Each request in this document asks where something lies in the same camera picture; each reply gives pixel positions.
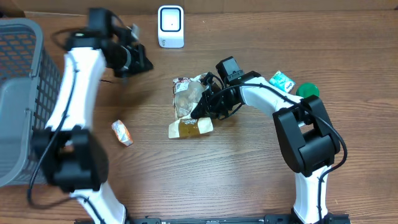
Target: brown label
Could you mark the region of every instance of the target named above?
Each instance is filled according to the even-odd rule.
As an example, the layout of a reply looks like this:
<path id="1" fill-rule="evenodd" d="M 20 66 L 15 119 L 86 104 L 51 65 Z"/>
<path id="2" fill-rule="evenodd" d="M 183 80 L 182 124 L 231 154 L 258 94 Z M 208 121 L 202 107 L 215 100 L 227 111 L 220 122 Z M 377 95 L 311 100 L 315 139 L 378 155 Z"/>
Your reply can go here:
<path id="1" fill-rule="evenodd" d="M 180 138 L 199 135 L 199 127 L 197 119 L 182 119 L 178 124 Z"/>

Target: wood grain surface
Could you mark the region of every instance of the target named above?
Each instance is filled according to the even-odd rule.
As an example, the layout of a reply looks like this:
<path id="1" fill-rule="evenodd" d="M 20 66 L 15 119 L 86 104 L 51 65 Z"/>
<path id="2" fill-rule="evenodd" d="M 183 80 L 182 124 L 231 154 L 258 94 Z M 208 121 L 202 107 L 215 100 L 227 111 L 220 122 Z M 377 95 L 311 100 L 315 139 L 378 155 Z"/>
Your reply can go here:
<path id="1" fill-rule="evenodd" d="M 85 25 L 85 17 L 32 18 L 45 47 L 63 69 L 51 33 Z M 172 79 L 212 71 L 233 55 L 241 68 L 269 79 L 277 70 L 299 86 L 318 85 L 335 128 L 348 146 L 347 163 L 328 178 L 327 205 L 352 223 L 398 219 L 398 12 L 285 12 L 187 14 L 185 47 L 162 49 L 156 16 L 125 16 L 141 27 L 153 71 L 122 88 L 111 71 L 101 83 L 94 132 L 110 160 L 109 182 L 133 217 L 248 217 L 289 213 L 294 173 L 285 164 L 273 121 L 243 106 L 215 130 L 195 139 L 169 140 L 174 121 Z M 125 148 L 111 123 L 121 119 L 134 138 Z M 32 210 L 26 186 L 0 189 L 0 223 L 71 223 L 88 218 L 76 202 Z M 67 197 L 36 186 L 35 200 Z"/>

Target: wooden tabletop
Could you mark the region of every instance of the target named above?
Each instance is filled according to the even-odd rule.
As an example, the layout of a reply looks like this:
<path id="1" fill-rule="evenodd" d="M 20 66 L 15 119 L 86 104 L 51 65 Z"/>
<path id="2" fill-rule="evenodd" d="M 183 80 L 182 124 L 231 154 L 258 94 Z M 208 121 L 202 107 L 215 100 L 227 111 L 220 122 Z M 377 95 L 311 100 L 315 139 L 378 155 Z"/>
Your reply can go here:
<path id="1" fill-rule="evenodd" d="M 172 79 L 212 71 L 234 56 L 245 71 L 269 79 L 281 70 L 299 86 L 315 83 L 333 125 L 348 146 L 347 163 L 328 178 L 327 206 L 353 223 L 397 223 L 398 12 L 281 12 L 187 14 L 185 47 L 162 49 L 157 16 L 123 16 L 141 27 L 153 71 L 130 78 L 126 89 L 101 83 L 94 132 L 110 161 L 109 182 L 133 217 L 248 217 L 289 213 L 294 173 L 280 153 L 274 124 L 243 106 L 215 121 L 206 136 L 169 140 L 174 119 Z M 32 18 L 63 70 L 51 33 L 85 25 L 86 17 Z M 107 71 L 103 77 L 118 81 Z M 111 129 L 120 119 L 134 139 L 123 147 Z M 336 156 L 339 161 L 342 153 Z M 76 202 L 29 209 L 26 186 L 0 189 L 0 223 L 71 223 L 88 218 Z M 67 197 L 36 186 L 34 198 Z"/>

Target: white plastic part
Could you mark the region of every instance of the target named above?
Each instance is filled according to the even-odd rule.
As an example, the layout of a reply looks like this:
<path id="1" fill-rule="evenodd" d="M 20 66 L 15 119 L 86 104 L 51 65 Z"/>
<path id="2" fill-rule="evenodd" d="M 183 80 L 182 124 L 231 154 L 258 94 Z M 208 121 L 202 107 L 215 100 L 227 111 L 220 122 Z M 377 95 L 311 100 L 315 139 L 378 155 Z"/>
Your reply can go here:
<path id="1" fill-rule="evenodd" d="M 101 188 L 97 192 L 92 189 L 86 189 L 75 190 L 70 194 L 71 197 L 76 197 L 77 195 L 88 198 L 105 223 L 124 224 L 126 219 L 126 208 L 124 208 L 124 205 L 122 205 L 114 196 L 108 181 L 101 184 Z M 84 199 L 82 198 L 78 198 L 77 200 L 92 217 L 94 222 L 96 224 L 100 224 L 100 220 L 97 218 L 90 205 L 87 202 L 84 202 Z"/>
<path id="2" fill-rule="evenodd" d="M 303 223 L 316 223 L 319 221 L 318 212 L 318 185 L 319 177 L 325 171 L 330 169 L 330 166 L 324 166 L 312 172 L 310 177 L 305 177 L 303 174 L 295 174 L 296 182 L 296 201 L 294 203 L 294 212 Z M 323 178 L 321 191 L 321 213 L 322 218 L 328 213 L 326 208 L 326 183 L 328 174 Z"/>
<path id="3" fill-rule="evenodd" d="M 262 83 L 265 86 L 273 88 L 274 90 L 278 91 L 280 94 L 283 94 L 284 96 L 286 96 L 287 98 L 291 99 L 296 103 L 299 103 L 300 100 L 302 99 L 301 96 L 294 96 L 274 87 L 269 82 L 267 82 L 267 80 L 264 77 L 252 78 L 246 81 L 245 83 L 247 84 Z M 292 106 L 291 103 L 284 101 L 282 98 L 275 95 L 273 92 L 267 90 L 266 88 L 255 87 L 255 86 L 241 86 L 240 90 L 241 90 L 242 99 L 245 102 L 245 104 L 261 110 L 270 118 L 272 117 L 272 114 L 274 112 L 279 111 L 281 108 L 289 108 Z"/>
<path id="4" fill-rule="evenodd" d="M 75 125 L 86 129 L 91 129 L 93 126 L 94 103 L 100 78 L 105 71 L 106 61 L 101 50 L 93 50 L 91 47 L 78 47 L 71 49 L 64 55 L 65 71 L 60 93 L 54 111 L 45 126 L 46 128 L 52 127 L 52 131 L 55 131 L 60 124 L 62 113 L 65 110 L 72 89 L 74 65 L 70 55 L 76 62 L 78 73 L 68 110 L 68 118 L 65 120 L 61 130 L 72 130 Z"/>
<path id="5" fill-rule="evenodd" d="M 157 11 L 157 36 L 164 48 L 184 46 L 184 10 L 180 6 L 161 6 Z"/>

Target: plastic bin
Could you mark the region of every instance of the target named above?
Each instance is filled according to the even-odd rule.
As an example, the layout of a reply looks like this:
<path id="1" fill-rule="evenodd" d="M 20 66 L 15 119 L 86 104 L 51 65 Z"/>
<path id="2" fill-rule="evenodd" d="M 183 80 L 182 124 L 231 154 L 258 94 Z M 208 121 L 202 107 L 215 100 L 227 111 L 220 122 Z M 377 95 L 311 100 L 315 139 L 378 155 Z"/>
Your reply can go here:
<path id="1" fill-rule="evenodd" d="M 28 184 L 37 159 L 30 138 L 44 129 L 60 88 L 60 72 L 29 19 L 0 21 L 0 187 Z M 45 183 L 41 172 L 37 183 Z"/>

